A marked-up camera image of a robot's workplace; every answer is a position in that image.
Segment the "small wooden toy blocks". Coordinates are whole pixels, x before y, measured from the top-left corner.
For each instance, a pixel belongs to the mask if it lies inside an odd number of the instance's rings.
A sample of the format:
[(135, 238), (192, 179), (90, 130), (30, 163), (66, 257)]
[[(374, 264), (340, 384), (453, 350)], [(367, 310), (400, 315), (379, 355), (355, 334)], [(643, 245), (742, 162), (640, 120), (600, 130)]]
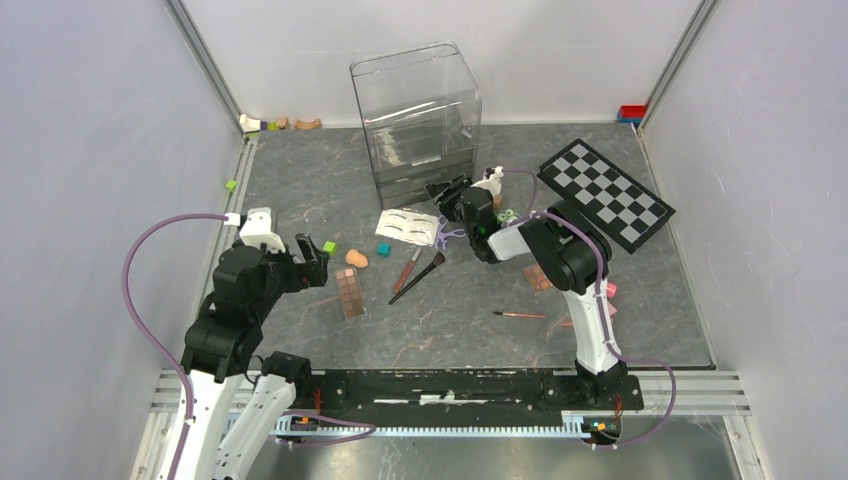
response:
[(320, 119), (310, 121), (296, 119), (290, 121), (287, 117), (278, 117), (273, 121), (265, 121), (241, 114), (238, 118), (239, 126), (244, 134), (254, 134), (260, 131), (272, 130), (313, 130), (320, 129), (323, 124)]

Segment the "red lip gloss tube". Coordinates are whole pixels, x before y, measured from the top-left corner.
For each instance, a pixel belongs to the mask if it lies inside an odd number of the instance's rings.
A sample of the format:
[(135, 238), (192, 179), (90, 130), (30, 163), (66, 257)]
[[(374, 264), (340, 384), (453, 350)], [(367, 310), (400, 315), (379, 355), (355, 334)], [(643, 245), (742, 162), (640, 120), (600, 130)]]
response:
[(414, 253), (412, 254), (410, 260), (407, 262), (406, 266), (404, 267), (404, 270), (402, 271), (398, 280), (396, 281), (396, 283), (393, 286), (393, 289), (392, 289), (393, 295), (399, 293), (400, 290), (402, 289), (402, 287), (404, 286), (407, 278), (409, 277), (412, 270), (414, 269), (415, 264), (416, 264), (418, 258), (420, 257), (422, 251), (423, 251), (423, 247), (418, 246), (416, 248), (416, 250), (414, 251)]

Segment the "green owl card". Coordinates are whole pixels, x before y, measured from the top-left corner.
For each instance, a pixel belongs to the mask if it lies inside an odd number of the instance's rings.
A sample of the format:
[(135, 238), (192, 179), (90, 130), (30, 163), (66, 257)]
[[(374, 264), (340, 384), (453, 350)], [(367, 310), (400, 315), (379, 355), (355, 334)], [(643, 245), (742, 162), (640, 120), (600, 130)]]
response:
[(497, 221), (502, 226), (508, 226), (520, 219), (520, 215), (512, 209), (503, 209), (496, 214)]

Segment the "purple eyelash curler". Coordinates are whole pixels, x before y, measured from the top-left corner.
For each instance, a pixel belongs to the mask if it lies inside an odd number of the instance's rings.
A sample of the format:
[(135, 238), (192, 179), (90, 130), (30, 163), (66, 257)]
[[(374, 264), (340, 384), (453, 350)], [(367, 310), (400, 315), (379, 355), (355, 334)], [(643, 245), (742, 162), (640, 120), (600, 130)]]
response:
[(436, 237), (433, 243), (433, 248), (437, 251), (445, 251), (447, 249), (448, 241), (451, 238), (465, 238), (467, 236), (467, 233), (464, 229), (458, 228), (448, 231), (447, 226), (448, 219), (444, 216), (440, 216), (438, 219)]

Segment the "clear acrylic drawer organizer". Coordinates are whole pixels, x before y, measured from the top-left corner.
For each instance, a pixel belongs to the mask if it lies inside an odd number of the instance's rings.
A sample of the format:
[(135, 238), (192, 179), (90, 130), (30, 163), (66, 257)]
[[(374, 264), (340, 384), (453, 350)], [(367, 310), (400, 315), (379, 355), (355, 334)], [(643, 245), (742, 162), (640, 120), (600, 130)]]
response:
[(455, 43), (363, 57), (349, 72), (382, 208), (426, 201), (426, 185), (473, 174), (482, 97)]

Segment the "red blue blocks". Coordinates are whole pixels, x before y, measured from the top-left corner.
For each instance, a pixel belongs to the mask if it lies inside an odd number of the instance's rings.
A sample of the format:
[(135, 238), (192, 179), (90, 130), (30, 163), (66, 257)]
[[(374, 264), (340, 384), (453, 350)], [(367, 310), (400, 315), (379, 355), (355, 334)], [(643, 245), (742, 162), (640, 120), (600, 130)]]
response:
[(645, 105), (621, 105), (617, 111), (616, 121), (618, 123), (640, 124), (647, 113)]

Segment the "brown eyeshadow palette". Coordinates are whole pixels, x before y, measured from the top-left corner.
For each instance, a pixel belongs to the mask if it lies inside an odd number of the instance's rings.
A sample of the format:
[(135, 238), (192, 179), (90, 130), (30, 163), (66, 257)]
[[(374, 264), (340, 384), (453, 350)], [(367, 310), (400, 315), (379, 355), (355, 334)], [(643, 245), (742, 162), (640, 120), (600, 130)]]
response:
[(334, 273), (334, 279), (345, 320), (361, 317), (365, 314), (365, 301), (357, 270), (346, 267)]

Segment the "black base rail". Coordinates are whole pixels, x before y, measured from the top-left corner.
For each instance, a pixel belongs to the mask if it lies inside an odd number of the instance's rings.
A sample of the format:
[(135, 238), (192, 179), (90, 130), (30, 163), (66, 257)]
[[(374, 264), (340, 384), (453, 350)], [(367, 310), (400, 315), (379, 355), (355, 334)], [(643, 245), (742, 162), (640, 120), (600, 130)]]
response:
[(634, 375), (596, 387), (575, 370), (314, 370), (296, 383), (296, 414), (376, 427), (553, 427), (565, 412), (610, 416), (645, 402)]

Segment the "aluminium frame rail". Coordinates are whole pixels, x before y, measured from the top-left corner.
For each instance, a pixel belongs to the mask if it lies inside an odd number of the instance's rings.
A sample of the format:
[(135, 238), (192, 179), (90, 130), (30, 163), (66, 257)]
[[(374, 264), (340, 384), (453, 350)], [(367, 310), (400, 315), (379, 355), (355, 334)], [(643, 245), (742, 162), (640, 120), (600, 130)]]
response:
[(220, 101), (230, 123), (234, 126), (237, 133), (244, 135), (244, 130), (240, 125), (241, 110), (238, 102), (192, 18), (186, 3), (183, 0), (164, 0), (164, 5)]

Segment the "thin pink lip brush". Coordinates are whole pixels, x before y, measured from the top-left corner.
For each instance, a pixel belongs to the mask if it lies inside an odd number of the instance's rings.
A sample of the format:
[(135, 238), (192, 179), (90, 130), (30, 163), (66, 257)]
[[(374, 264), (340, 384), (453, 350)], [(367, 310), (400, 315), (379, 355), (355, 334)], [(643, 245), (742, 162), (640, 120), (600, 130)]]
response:
[(504, 311), (493, 311), (493, 315), (501, 316), (501, 317), (509, 317), (509, 318), (525, 318), (525, 319), (544, 319), (546, 315), (538, 314), (538, 313), (527, 313), (527, 312), (504, 312)]

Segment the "black makeup brush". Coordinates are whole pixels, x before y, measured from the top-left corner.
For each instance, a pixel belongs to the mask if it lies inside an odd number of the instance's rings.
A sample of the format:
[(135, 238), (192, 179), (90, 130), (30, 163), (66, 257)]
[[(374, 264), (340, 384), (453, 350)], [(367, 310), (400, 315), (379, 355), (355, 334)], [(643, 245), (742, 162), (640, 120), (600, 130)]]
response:
[(445, 262), (445, 255), (443, 252), (437, 252), (433, 257), (431, 262), (421, 271), (419, 272), (412, 280), (409, 280), (404, 284), (404, 286), (389, 300), (388, 304), (393, 305), (397, 302), (403, 295), (405, 295), (410, 289), (412, 289), (415, 285), (417, 285), (421, 280), (423, 280), (428, 274), (430, 274), (433, 270), (435, 270), (438, 266), (442, 265)]

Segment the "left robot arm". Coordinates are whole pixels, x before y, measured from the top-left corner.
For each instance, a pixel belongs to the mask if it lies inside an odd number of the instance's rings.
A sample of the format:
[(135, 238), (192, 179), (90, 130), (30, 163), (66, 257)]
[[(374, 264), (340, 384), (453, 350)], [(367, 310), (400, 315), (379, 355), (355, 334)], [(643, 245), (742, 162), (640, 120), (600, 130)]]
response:
[(180, 366), (192, 390), (181, 395), (182, 425), (169, 441), (172, 459), (161, 466), (160, 478), (245, 478), (284, 410), (312, 399), (309, 360), (275, 352), (264, 359), (247, 406), (232, 426), (226, 424), (274, 305), (285, 293), (328, 280), (329, 254), (307, 234), (296, 241), (299, 255), (242, 240), (220, 255), (213, 289), (185, 335)]

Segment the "orange makeup sponge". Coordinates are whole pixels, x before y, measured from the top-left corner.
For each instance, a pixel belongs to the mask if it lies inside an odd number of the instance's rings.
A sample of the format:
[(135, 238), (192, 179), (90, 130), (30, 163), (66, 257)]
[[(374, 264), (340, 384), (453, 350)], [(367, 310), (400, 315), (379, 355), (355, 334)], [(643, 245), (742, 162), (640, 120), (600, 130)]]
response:
[(345, 262), (358, 269), (365, 269), (369, 266), (368, 258), (357, 249), (350, 249), (345, 255)]

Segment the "pink compact case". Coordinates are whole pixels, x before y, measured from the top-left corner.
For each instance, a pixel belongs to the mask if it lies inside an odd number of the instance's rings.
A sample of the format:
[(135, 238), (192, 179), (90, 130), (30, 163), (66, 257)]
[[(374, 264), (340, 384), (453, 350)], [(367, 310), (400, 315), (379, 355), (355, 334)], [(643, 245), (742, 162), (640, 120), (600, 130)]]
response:
[(611, 303), (611, 300), (615, 297), (617, 293), (617, 285), (613, 282), (607, 282), (606, 286), (606, 296), (607, 296), (607, 310), (610, 317), (617, 313), (616, 307)]

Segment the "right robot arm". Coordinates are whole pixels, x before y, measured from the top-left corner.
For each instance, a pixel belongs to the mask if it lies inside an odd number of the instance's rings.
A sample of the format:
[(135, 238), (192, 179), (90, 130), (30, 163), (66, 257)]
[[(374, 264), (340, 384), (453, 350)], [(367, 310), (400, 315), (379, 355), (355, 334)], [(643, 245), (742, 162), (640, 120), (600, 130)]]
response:
[(569, 201), (560, 200), (515, 226), (502, 225), (494, 196), (460, 175), (426, 191), (439, 212), (460, 224), (475, 256), (497, 264), (530, 254), (566, 300), (577, 339), (575, 367), (580, 400), (591, 408), (612, 401), (627, 376), (611, 328), (607, 300), (611, 248)]

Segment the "orange blush palette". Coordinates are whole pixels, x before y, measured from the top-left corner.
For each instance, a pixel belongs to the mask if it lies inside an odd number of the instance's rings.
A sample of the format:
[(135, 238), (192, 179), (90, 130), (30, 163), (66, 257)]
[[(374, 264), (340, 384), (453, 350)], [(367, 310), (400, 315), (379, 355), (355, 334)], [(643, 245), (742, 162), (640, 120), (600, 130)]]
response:
[(553, 287), (539, 264), (525, 267), (522, 273), (534, 294), (539, 294)]

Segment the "eyebrow stencil card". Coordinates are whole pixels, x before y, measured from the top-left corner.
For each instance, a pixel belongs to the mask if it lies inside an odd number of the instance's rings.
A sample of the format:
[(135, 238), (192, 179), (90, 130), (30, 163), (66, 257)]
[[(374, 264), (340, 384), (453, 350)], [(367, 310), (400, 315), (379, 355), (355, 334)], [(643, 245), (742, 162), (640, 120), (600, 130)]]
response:
[(417, 246), (432, 246), (438, 228), (437, 216), (408, 209), (387, 209), (380, 215), (375, 234)]

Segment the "black white checkerboard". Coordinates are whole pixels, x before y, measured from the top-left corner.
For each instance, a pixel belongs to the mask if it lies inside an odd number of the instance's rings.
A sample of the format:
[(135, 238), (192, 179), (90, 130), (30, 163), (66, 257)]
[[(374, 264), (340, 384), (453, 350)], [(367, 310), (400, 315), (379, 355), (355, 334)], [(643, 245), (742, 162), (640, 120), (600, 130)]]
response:
[(543, 162), (537, 177), (630, 254), (676, 213), (582, 139)]

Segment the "lime green cube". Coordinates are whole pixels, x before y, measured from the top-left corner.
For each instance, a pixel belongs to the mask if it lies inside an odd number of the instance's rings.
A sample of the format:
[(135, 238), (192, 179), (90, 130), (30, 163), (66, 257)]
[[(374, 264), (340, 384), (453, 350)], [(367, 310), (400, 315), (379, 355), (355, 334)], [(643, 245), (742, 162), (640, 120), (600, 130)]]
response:
[(335, 256), (338, 252), (338, 245), (333, 241), (326, 241), (323, 245), (323, 251), (330, 256)]

